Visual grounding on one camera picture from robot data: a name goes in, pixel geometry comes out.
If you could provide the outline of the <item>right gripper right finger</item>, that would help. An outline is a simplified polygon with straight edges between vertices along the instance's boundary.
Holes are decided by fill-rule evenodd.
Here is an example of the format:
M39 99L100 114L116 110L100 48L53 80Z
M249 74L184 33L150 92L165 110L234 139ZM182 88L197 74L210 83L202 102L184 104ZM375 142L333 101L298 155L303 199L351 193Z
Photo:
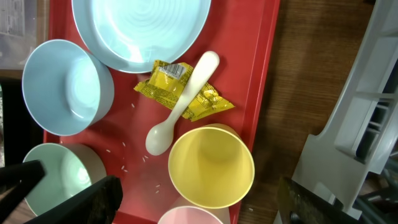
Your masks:
M358 220L302 187L290 178L281 177L277 204L283 224L357 224Z

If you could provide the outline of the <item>pink plastic cup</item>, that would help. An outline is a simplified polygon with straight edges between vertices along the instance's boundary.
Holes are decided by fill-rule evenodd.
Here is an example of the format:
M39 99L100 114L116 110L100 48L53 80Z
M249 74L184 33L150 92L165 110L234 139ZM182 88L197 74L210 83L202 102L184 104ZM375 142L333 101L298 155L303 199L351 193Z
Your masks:
M158 224L230 224L229 208L210 209L179 197L165 212Z

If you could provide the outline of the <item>mint green bowl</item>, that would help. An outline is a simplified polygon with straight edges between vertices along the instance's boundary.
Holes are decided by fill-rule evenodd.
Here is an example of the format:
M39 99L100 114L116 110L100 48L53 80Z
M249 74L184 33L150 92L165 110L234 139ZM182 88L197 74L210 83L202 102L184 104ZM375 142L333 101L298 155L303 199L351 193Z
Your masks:
M83 144L43 143L32 148L24 162L39 160L44 178L25 200L39 216L106 177L99 155Z

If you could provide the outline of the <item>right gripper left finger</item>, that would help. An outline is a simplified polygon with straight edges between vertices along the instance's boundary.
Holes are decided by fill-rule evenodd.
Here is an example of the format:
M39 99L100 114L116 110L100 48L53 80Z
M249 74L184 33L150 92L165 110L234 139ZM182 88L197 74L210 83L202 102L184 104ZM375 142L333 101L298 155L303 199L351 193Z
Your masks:
M55 208L30 220L29 223L112 223L122 199L120 178L108 175Z

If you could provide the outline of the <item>light blue bowl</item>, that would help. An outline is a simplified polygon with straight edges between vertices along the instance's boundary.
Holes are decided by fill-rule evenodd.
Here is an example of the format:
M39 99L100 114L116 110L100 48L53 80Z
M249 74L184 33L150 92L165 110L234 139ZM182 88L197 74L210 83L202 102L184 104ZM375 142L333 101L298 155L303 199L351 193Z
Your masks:
M72 136L101 120L114 101L107 66L77 44L48 40L30 54L22 75L30 115L44 130Z

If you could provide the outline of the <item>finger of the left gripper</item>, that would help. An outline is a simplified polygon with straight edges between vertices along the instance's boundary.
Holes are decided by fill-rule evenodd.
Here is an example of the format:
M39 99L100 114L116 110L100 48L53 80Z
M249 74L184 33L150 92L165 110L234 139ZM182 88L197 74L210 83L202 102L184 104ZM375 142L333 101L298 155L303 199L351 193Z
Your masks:
M44 167L39 160L1 168L1 194L10 190L1 199L1 223L8 218L44 176Z

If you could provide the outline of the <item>yellow plastic cup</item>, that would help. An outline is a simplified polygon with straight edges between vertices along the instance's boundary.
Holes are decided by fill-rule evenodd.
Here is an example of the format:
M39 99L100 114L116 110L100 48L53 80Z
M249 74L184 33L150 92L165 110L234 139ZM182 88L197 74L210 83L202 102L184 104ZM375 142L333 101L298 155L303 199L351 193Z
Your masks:
M180 136L168 160L170 179L178 193L204 208L226 208L250 191L254 159L239 134L215 123Z

